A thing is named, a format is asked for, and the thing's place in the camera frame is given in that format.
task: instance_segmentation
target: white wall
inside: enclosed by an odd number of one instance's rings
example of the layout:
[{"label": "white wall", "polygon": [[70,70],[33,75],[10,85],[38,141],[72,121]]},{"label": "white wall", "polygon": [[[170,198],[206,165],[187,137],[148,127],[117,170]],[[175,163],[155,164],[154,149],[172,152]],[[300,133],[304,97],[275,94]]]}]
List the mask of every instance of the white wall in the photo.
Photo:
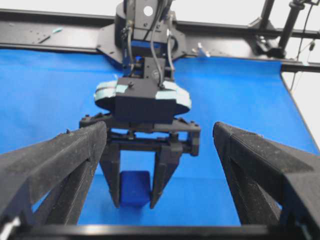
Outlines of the white wall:
[{"label": "white wall", "polygon": [[[92,15],[114,15],[116,6],[122,0],[1,0],[0,8],[34,11],[63,12]],[[283,28],[290,11],[290,0],[276,0],[270,20],[276,28]],[[177,19],[181,21],[208,22],[247,25],[255,20],[263,8],[264,0],[176,0],[172,9]],[[303,29],[309,6],[301,11],[296,22],[296,29]],[[320,30],[320,6],[313,7],[308,30]],[[295,58],[300,40],[291,38],[287,47],[287,57]],[[306,61],[308,51],[301,54],[301,60]],[[310,56],[310,62],[320,62],[320,40]],[[286,83],[291,85],[292,73],[284,73]],[[306,120],[318,146],[320,146],[320,73],[304,73],[297,75],[298,83],[293,96]]]}]

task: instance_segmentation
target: black bracket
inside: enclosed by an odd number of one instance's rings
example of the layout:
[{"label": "black bracket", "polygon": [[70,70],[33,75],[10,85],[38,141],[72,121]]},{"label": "black bracket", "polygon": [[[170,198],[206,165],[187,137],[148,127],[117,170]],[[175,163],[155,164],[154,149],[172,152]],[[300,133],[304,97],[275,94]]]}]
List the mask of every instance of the black bracket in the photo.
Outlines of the black bracket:
[{"label": "black bracket", "polygon": [[[118,122],[111,114],[102,113],[86,116],[80,121],[80,128],[103,121],[107,126],[107,141],[101,156],[100,165],[108,183],[114,205],[120,206],[120,152],[143,151],[155,152],[153,187],[150,196],[150,208],[154,208],[167,183],[179,165],[183,153],[199,154],[200,127],[194,122],[182,118],[174,119],[172,124],[148,124]],[[113,132],[112,129],[126,129],[127,134]],[[139,138],[136,133],[167,133],[168,137]],[[179,140],[178,132],[187,132],[186,140]]]},{"label": "black bracket", "polygon": [[[276,28],[269,20],[272,8],[275,0],[265,0],[262,9],[261,16],[250,23],[248,26],[251,29],[270,30],[275,31]],[[258,54],[265,54],[268,57],[283,58],[286,54],[274,36],[263,36],[261,34],[256,35],[253,39],[250,39],[250,44],[257,51]]]}]

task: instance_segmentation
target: black cable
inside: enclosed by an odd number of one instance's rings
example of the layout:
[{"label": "black cable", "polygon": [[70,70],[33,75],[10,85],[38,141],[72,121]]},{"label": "black cable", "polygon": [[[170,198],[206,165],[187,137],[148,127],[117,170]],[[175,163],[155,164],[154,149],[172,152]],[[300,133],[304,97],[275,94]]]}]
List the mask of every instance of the black cable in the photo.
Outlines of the black cable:
[{"label": "black cable", "polygon": [[[157,16],[157,19],[156,19],[156,23],[159,21],[160,17],[161,17],[161,14],[162,14],[162,11],[164,10],[164,1],[161,2],[161,7],[160,7],[160,14]],[[152,34],[151,34],[151,41],[150,41],[150,48],[151,48],[151,53],[152,53],[152,57],[154,59],[154,62],[155,62],[155,65],[156,65],[156,68],[159,72],[159,87],[161,87],[162,83],[163,83],[163,78],[164,78],[164,75],[163,75],[163,72],[161,70],[161,66],[160,66],[160,63],[158,61],[158,58],[157,58],[157,54],[156,54],[156,50],[155,50],[155,45],[154,45],[154,35],[155,35],[155,31],[156,31],[156,26],[153,27],[152,29]]]},{"label": "black cable", "polygon": [[166,17],[168,16],[168,13],[170,12],[170,8],[171,8],[171,5],[172,5],[172,2],[174,0],[167,0],[166,3],[165,3],[165,7],[162,11],[162,14],[161,14],[161,18],[160,18],[160,22],[164,19],[166,19]]},{"label": "black cable", "polygon": [[[309,20],[309,16],[310,16],[312,7],[313,7],[313,5],[310,6],[309,11],[308,11],[308,14],[307,14],[307,16],[306,16],[302,34],[304,34],[304,33],[306,32],[307,23],[308,23],[308,20]],[[304,38],[301,37],[300,45],[299,45],[299,50],[298,50],[298,54],[297,54],[297,58],[296,58],[297,61],[299,61],[299,57],[300,57],[300,53],[301,53],[301,47],[302,47],[302,42],[303,42],[303,40],[304,40]],[[290,91],[292,91],[293,88],[294,88],[295,81],[296,81],[296,76],[297,76],[297,73],[295,72],[294,75],[293,75],[293,80],[292,80],[292,84],[291,84],[291,87],[290,87]]]},{"label": "black cable", "polygon": [[316,42],[316,39],[313,39],[311,42],[305,45],[304,48],[302,48],[302,50],[300,50],[298,54],[302,53],[304,50],[306,50],[310,45],[314,44],[315,42]]},{"label": "black cable", "polygon": [[[316,43],[315,43],[315,42],[311,42],[310,47],[309,47],[309,55],[308,55],[308,58],[306,59],[306,62],[307,62],[307,63],[309,62],[311,52],[314,50],[315,46],[316,46]],[[296,85],[295,85],[294,90],[297,89],[297,87],[298,87],[298,85],[299,85],[299,82],[300,82],[303,74],[304,74],[304,72],[301,73],[298,81],[296,82]]]}]

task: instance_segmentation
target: black metal frame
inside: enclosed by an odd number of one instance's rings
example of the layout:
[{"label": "black metal frame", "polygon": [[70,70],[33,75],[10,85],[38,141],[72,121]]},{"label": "black metal frame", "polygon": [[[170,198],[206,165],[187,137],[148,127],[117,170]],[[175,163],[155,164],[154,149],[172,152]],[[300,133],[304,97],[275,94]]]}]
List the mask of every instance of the black metal frame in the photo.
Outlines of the black metal frame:
[{"label": "black metal frame", "polygon": [[[269,23],[270,11],[273,6],[272,0],[266,0],[263,12],[260,17],[262,25],[232,25],[219,23],[198,23],[187,21],[175,21],[176,29],[186,35],[187,51],[186,57],[192,57],[195,53],[192,51],[201,42],[205,49],[214,49],[210,51],[212,56],[232,57],[251,60],[264,61],[280,61],[282,62],[282,72],[316,72],[320,73],[320,63],[310,62],[305,65],[300,61],[283,59],[283,58],[268,58],[266,55],[259,55],[255,50],[247,52],[237,52],[238,46],[232,47],[230,44],[224,44],[223,39],[232,39],[232,44],[235,42],[251,42],[255,36],[264,36],[266,38],[276,38],[281,36],[283,28],[263,27],[265,23]],[[102,27],[114,23],[113,16],[100,15],[84,15],[84,14],[69,14],[55,13],[42,11],[23,11],[0,9],[0,27],[3,33],[0,35],[0,48],[8,49],[29,49],[37,51],[54,51],[64,53],[89,53],[100,54],[97,50],[98,33]],[[58,38],[52,37],[43,43],[32,43],[38,40],[36,32],[40,35],[50,34],[55,27],[64,26],[68,31],[59,33]],[[25,30],[23,33],[18,30],[12,31],[15,27]],[[81,30],[82,36],[91,36],[91,39],[96,39],[94,42],[80,40],[80,35],[77,35],[74,30]],[[305,39],[320,39],[320,32],[314,30],[293,30],[293,38]],[[73,38],[74,44],[64,44],[63,38]]]},{"label": "black metal frame", "polygon": [[302,236],[299,227],[244,225],[241,227],[168,227],[168,226],[39,226],[17,229],[13,239],[52,239],[70,240],[96,239],[156,239],[156,240],[283,240],[299,239]]}]

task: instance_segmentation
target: table surface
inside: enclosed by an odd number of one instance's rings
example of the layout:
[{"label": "table surface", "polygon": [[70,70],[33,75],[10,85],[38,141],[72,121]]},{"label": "table surface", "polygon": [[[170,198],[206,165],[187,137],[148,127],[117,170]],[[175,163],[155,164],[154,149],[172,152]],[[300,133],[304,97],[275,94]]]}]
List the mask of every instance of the table surface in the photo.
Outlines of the table surface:
[{"label": "table surface", "polygon": [[[212,130],[217,121],[319,153],[283,84],[280,62],[186,58],[176,61],[175,67],[176,83],[192,99],[191,111],[181,117],[202,128],[199,156],[181,157],[153,210],[147,205],[116,209],[98,168],[79,224],[239,225],[214,148]],[[102,55],[1,49],[0,153],[76,130],[84,115],[103,112],[94,104],[96,86],[121,76],[121,70]],[[154,153],[121,152],[122,171],[152,174],[153,168]]]}]

